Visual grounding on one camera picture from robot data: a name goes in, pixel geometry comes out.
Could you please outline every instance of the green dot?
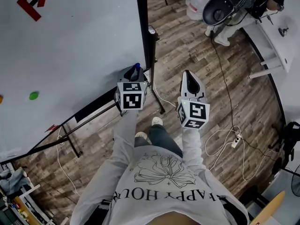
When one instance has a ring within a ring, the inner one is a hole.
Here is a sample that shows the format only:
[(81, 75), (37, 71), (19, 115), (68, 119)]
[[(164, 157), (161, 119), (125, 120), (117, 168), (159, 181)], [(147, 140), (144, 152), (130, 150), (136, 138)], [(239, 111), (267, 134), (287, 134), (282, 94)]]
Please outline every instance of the green dot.
[(38, 98), (38, 92), (32, 92), (29, 95), (29, 100), (36, 100)]

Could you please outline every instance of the gray sweatshirt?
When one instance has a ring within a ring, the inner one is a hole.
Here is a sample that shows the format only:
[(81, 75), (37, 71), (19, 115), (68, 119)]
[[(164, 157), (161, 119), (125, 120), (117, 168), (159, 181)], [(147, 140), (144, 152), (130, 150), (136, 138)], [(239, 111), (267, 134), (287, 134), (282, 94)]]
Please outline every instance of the gray sweatshirt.
[(104, 225), (144, 225), (175, 211), (201, 225), (246, 225), (245, 207), (203, 165), (200, 133), (184, 129), (183, 158), (156, 146), (134, 148), (136, 112), (114, 131), (112, 156), (81, 195), (70, 224), (85, 224), (103, 201), (111, 201)]

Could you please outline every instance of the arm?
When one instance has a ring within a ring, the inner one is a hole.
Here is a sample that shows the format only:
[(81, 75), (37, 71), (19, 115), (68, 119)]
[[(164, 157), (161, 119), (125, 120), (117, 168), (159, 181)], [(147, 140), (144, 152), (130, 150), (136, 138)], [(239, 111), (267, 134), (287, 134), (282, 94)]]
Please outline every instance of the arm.
[[(196, 129), (183, 128), (182, 130), (182, 147), (183, 147), (183, 162), (203, 180), (220, 198), (226, 199), (226, 202), (222, 200), (222, 204), (225, 208), (225, 212), (228, 220), (231, 224), (248, 224), (249, 217), (246, 208), (237, 200), (231, 192), (224, 187), (224, 185), (216, 179), (216, 177), (206, 168), (203, 164), (203, 158), (201, 157), (202, 150), (200, 148), (200, 131)], [(234, 208), (238, 209), (234, 211), (240, 211), (244, 216), (240, 216), (241, 221), (237, 223), (236, 218), (231, 215), (232, 211), (228, 211), (224, 203), (232, 204)]]
[(114, 129), (113, 153), (98, 169), (73, 210), (70, 224), (83, 225), (99, 203), (111, 200), (133, 156), (137, 112), (127, 112)]
[(182, 153), (183, 162), (194, 172), (201, 172), (206, 169), (203, 164), (200, 131), (196, 129), (182, 129)]

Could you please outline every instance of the wooden board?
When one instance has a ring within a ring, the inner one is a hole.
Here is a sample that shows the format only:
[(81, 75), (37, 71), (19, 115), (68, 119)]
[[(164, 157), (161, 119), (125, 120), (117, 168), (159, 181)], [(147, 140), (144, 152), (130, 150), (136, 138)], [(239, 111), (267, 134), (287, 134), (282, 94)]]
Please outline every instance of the wooden board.
[(270, 201), (263, 210), (255, 217), (250, 225), (262, 225), (264, 222), (266, 222), (274, 212), (278, 209), (281, 202), (283, 201), (285, 197), (285, 191), (282, 191), (278, 193), (272, 201)]
[(15, 197), (13, 199), (13, 203), (18, 204), (20, 209), (28, 215), (26, 219), (28, 220), (28, 223), (30, 225), (41, 225), (40, 221), (37, 220), (37, 218), (32, 214), (31, 211), (29, 211), (27, 206), (22, 202), (22, 200), (19, 197)]

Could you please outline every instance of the vr headset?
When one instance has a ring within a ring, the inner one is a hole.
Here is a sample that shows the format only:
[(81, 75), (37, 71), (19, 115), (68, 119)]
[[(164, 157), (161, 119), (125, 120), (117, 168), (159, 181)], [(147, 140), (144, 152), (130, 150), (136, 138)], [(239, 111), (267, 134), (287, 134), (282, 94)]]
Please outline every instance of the vr headset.
[(209, 26), (223, 23), (241, 8), (250, 8), (254, 0), (210, 0), (203, 10), (203, 20)]

